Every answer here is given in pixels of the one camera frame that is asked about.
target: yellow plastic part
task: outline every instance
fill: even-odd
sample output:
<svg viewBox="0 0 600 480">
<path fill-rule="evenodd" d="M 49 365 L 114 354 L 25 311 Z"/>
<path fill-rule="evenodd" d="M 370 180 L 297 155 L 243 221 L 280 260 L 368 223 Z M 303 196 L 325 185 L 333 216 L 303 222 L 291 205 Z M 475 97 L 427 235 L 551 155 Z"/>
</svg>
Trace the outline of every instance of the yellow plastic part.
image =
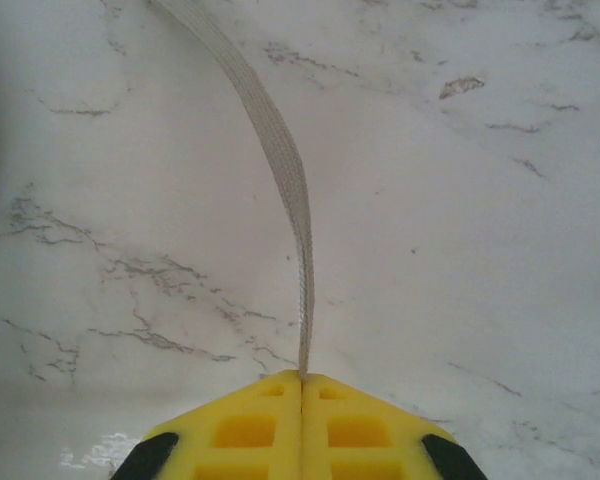
<svg viewBox="0 0 600 480">
<path fill-rule="evenodd" d="M 439 480 L 420 440 L 441 428 L 323 375 L 284 371 L 147 435 L 179 441 L 158 480 Z"/>
</svg>

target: white strap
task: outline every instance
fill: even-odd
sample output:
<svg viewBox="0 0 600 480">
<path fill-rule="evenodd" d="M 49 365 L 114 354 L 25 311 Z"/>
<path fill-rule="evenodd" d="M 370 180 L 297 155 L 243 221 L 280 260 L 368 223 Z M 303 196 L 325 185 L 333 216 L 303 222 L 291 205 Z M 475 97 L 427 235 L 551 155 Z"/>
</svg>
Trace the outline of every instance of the white strap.
<svg viewBox="0 0 600 480">
<path fill-rule="evenodd" d="M 258 78 L 231 41 L 193 0 L 153 0 L 193 33 L 211 52 L 240 95 L 269 161 L 296 239 L 300 266 L 300 351 L 298 370 L 304 381 L 309 365 L 313 323 L 313 247 L 307 181 L 291 132 Z"/>
</svg>

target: floor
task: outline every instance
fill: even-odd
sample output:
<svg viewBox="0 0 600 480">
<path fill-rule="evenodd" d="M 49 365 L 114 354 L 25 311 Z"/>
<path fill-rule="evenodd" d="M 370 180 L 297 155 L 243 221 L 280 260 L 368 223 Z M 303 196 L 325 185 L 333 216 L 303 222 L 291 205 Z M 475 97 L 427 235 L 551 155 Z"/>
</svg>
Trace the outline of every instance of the floor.
<svg viewBox="0 0 600 480">
<path fill-rule="evenodd" d="M 305 162 L 311 370 L 491 480 L 600 480 L 600 0 L 204 3 Z M 1 1 L 0 480 L 105 480 L 293 368 L 296 297 L 204 48 L 145 0 Z"/>
</svg>

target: marble surface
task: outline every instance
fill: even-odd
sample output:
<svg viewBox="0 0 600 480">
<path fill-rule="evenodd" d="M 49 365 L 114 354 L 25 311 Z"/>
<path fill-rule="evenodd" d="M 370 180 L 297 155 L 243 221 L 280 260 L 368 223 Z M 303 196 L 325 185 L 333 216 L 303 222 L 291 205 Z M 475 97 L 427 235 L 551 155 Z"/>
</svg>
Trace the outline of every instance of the marble surface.
<svg viewBox="0 0 600 480">
<path fill-rule="evenodd" d="M 205 4 L 306 164 L 312 371 L 492 480 L 600 480 L 600 0 Z M 293 367 L 294 252 L 197 41 L 144 0 L 0 1 L 0 479 L 104 480 Z"/>
</svg>

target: black rubber tip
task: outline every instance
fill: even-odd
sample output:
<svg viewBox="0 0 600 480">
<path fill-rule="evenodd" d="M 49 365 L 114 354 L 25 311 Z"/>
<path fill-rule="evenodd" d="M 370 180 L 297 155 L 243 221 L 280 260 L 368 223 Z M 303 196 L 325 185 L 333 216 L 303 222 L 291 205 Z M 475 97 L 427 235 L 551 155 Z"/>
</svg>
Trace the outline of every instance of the black rubber tip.
<svg viewBox="0 0 600 480">
<path fill-rule="evenodd" d="M 443 480 L 487 480 L 460 445 L 433 434 L 425 435 L 422 444 Z"/>
<path fill-rule="evenodd" d="M 179 439 L 175 433 L 161 433 L 139 443 L 111 480 L 155 480 Z"/>
</svg>

